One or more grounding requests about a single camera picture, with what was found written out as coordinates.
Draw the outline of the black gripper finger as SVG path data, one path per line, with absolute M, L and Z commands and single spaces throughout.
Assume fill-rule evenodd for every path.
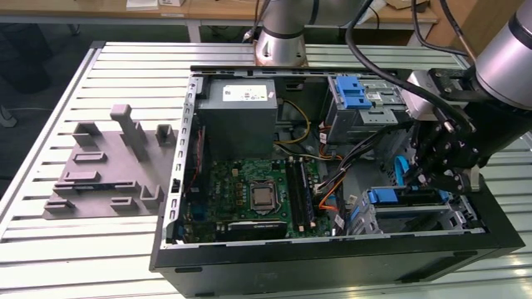
M 480 191 L 480 169 L 471 168 L 462 172 L 448 169 L 440 174 L 420 174 L 416 178 L 422 186 L 430 186 L 455 194 L 470 194 Z
M 411 147 L 411 167 L 403 175 L 406 184 L 456 184 L 450 169 L 448 154 L 456 133 L 455 121 L 415 121 Z

